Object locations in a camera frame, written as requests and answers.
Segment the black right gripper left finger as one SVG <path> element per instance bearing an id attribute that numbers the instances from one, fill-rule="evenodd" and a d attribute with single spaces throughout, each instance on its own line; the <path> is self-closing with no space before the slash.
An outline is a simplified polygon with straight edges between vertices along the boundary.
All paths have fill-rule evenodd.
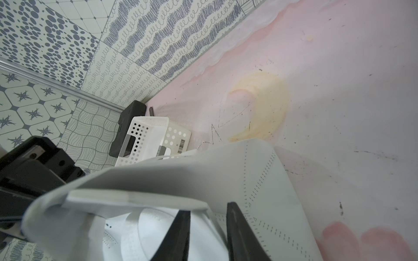
<path id="1" fill-rule="evenodd" d="M 190 211 L 179 211 L 151 261 L 187 261 Z"/>

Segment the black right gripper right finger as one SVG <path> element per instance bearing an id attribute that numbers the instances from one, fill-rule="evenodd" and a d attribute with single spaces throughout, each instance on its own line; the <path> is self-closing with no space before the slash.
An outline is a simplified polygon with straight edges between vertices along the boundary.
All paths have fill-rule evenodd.
<path id="1" fill-rule="evenodd" d="M 229 202 L 226 229 L 230 261 L 270 261 L 236 202 Z"/>

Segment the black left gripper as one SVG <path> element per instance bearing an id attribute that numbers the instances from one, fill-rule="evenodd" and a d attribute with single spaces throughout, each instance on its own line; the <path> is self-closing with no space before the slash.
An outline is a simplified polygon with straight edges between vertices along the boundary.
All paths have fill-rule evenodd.
<path id="1" fill-rule="evenodd" d="M 85 175 L 49 138 L 25 140 L 1 157 L 1 228 L 21 221 L 38 197 Z"/>

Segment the white perforated plastic basket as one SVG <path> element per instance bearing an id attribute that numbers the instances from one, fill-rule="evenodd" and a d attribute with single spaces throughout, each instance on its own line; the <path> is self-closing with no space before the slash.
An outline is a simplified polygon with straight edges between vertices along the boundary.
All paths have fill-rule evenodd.
<path id="1" fill-rule="evenodd" d="M 175 157 L 187 151 L 191 131 L 160 116 L 132 119 L 115 165 L 132 165 L 155 157 Z"/>

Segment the black plastic tool case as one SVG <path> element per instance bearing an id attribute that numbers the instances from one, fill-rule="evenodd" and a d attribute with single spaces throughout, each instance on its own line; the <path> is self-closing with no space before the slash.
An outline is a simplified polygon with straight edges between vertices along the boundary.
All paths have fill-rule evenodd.
<path id="1" fill-rule="evenodd" d="M 109 155 L 111 157 L 118 157 L 132 119 L 136 116 L 145 116 L 146 111 L 147 106 L 145 104 L 139 101 L 133 101 L 121 112 L 118 119 L 119 128 L 110 146 Z"/>

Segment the floral pink table mat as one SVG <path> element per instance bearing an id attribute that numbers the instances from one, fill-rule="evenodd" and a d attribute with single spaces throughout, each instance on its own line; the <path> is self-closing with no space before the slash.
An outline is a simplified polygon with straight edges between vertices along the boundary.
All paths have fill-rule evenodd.
<path id="1" fill-rule="evenodd" d="M 417 1 L 264 1 L 149 105 L 191 149 L 266 125 L 325 259 L 417 260 Z"/>

